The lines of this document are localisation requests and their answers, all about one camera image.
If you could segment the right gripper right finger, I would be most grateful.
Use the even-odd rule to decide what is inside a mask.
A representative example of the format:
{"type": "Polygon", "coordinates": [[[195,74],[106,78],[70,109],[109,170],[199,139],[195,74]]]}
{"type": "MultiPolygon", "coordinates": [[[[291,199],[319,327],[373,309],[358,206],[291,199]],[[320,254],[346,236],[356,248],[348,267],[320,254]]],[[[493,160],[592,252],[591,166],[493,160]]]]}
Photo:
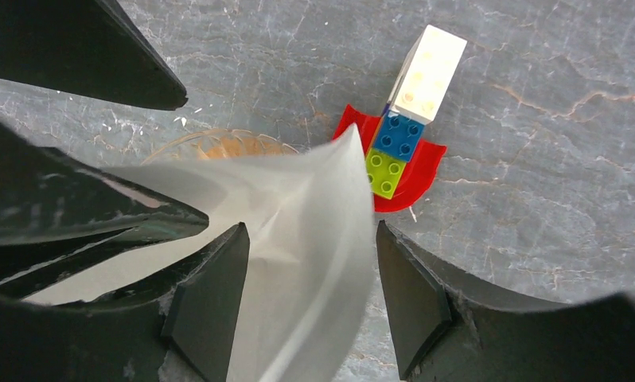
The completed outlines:
{"type": "Polygon", "coordinates": [[[567,304],[463,271],[379,222],[380,279],[404,381],[635,381],[635,291],[567,304]]]}

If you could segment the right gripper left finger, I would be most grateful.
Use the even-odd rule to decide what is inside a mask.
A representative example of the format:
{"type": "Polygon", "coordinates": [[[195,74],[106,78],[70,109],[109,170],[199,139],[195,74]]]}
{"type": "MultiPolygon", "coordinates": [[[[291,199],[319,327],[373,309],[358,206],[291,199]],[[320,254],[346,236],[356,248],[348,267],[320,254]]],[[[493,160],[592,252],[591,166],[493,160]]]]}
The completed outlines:
{"type": "Polygon", "coordinates": [[[240,223],[92,302],[0,295],[0,381],[226,380],[249,251],[240,223]]]}

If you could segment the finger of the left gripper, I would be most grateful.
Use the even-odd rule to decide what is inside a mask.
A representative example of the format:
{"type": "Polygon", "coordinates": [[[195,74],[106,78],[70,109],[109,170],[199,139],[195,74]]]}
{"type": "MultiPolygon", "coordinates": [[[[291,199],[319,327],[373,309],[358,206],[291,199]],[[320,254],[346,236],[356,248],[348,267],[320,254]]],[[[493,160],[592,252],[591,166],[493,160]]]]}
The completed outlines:
{"type": "Polygon", "coordinates": [[[117,1],[0,0],[0,79],[154,110],[188,100],[117,1]]]}
{"type": "Polygon", "coordinates": [[[0,293],[24,298],[123,251],[203,232],[208,215],[35,146],[0,121],[0,293]]]}

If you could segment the clear glass dripper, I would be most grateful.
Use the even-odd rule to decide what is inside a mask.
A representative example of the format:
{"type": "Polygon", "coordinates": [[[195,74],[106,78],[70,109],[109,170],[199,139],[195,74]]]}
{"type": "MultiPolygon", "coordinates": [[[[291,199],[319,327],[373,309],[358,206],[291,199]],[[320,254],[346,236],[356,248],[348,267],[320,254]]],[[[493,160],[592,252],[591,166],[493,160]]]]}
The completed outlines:
{"type": "Polygon", "coordinates": [[[241,129],[211,129],[173,140],[153,152],[142,164],[286,154],[298,154],[298,151],[269,135],[241,129]]]}

